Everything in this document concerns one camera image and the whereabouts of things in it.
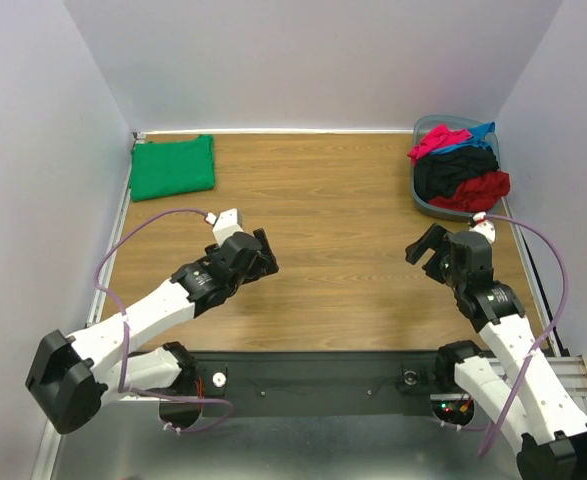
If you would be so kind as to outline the green t shirt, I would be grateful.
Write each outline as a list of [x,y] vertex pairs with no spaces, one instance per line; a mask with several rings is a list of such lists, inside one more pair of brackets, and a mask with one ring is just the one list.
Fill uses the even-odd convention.
[[207,191],[216,186],[212,135],[138,144],[131,160],[129,188],[133,202]]

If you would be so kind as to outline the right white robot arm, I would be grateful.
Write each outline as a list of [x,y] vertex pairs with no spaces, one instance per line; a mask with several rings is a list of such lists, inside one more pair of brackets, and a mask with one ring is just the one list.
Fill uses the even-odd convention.
[[502,435],[521,478],[587,479],[587,415],[545,357],[546,337],[533,334],[514,290],[494,277],[494,219],[481,212],[459,232],[434,223],[405,250],[410,264],[433,253],[425,274],[452,290],[458,310],[503,369],[497,374],[474,342],[458,341],[438,350],[434,381],[445,390],[461,388],[490,418],[480,457]]

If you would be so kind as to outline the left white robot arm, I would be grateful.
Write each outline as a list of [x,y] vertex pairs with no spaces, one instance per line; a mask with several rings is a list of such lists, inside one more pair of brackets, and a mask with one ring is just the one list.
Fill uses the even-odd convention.
[[59,434],[78,430],[103,406],[128,394],[166,398],[168,391],[186,393],[196,371],[182,344],[146,354],[135,349],[278,270],[264,230],[234,232],[123,312],[68,335],[59,330],[45,335],[25,386]]

